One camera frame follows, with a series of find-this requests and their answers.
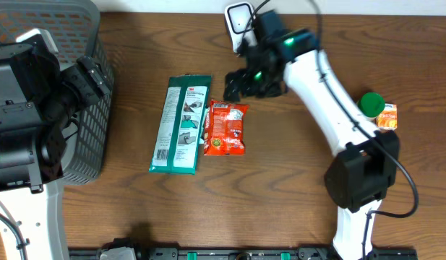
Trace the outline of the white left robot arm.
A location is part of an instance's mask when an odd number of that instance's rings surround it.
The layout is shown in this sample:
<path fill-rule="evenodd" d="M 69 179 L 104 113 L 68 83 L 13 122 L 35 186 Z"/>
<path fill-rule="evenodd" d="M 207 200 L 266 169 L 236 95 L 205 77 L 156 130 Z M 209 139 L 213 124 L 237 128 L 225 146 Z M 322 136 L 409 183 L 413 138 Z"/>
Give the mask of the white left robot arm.
<path fill-rule="evenodd" d="M 0 236 L 8 259 L 68 259 L 62 159 L 75 115 L 111 94 L 90 56 L 62 68 L 49 31 L 0 45 Z"/>

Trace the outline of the mint green wipes pack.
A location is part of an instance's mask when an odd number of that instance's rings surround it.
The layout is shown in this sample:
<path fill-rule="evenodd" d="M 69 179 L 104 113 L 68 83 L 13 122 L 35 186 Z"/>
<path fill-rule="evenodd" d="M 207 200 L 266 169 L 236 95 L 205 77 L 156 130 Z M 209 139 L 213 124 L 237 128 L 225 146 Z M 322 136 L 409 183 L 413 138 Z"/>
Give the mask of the mint green wipes pack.
<path fill-rule="evenodd" d="M 206 120 L 208 119 L 208 114 L 210 111 L 210 107 L 207 106 L 204 110 L 203 113 L 203 119 L 200 125 L 200 137 L 199 137 L 199 144 L 204 144 L 205 143 L 205 126 L 206 126 Z"/>

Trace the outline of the green white package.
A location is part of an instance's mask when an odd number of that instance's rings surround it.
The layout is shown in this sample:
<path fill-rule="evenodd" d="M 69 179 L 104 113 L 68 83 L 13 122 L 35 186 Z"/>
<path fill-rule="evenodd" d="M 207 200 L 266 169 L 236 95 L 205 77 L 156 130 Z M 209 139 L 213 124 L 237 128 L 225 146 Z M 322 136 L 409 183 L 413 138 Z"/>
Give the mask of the green white package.
<path fill-rule="evenodd" d="M 169 79 L 149 168 L 151 173 L 196 173 L 211 82 L 210 75 Z"/>

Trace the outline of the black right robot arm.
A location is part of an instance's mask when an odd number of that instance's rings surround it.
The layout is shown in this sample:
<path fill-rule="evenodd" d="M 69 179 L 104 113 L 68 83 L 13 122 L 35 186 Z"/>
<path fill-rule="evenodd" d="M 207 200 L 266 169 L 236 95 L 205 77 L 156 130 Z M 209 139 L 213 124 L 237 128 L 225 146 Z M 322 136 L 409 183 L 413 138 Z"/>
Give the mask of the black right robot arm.
<path fill-rule="evenodd" d="M 400 142 L 382 133 L 350 98 L 330 68 L 327 54 L 309 30 L 228 31 L 233 51 L 246 68 L 227 75 L 225 100 L 275 96 L 280 83 L 299 96 L 333 155 L 325 186 L 338 207 L 333 256 L 370 259 L 374 216 L 394 184 Z"/>

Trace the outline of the green lid spice jar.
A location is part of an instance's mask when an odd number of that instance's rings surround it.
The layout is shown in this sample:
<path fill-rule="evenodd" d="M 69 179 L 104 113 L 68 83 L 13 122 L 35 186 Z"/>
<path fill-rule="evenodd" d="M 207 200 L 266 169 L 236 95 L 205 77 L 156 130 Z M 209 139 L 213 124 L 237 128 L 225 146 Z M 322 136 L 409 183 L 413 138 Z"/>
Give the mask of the green lid spice jar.
<path fill-rule="evenodd" d="M 385 109 L 385 100 L 376 92 L 368 92 L 357 102 L 357 106 L 366 118 L 372 121 Z"/>

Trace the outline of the red snack bag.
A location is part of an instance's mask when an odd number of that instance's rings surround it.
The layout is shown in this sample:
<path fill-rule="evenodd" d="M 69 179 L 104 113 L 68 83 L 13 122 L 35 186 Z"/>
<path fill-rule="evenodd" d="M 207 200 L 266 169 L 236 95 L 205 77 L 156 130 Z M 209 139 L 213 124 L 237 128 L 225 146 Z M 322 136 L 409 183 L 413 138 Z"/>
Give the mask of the red snack bag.
<path fill-rule="evenodd" d="M 249 106 L 212 99 L 205 126 L 204 155 L 244 155 L 244 117 Z"/>

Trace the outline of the small orange box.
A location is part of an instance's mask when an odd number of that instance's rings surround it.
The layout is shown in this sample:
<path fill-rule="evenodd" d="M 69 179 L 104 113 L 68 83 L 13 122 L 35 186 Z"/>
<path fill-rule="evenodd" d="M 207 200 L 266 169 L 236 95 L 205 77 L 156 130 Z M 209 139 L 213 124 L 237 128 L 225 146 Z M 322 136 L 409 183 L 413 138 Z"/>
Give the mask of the small orange box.
<path fill-rule="evenodd" d="M 386 103 L 383 111 L 375 119 L 380 130 L 396 130 L 398 127 L 398 109 L 396 104 Z"/>

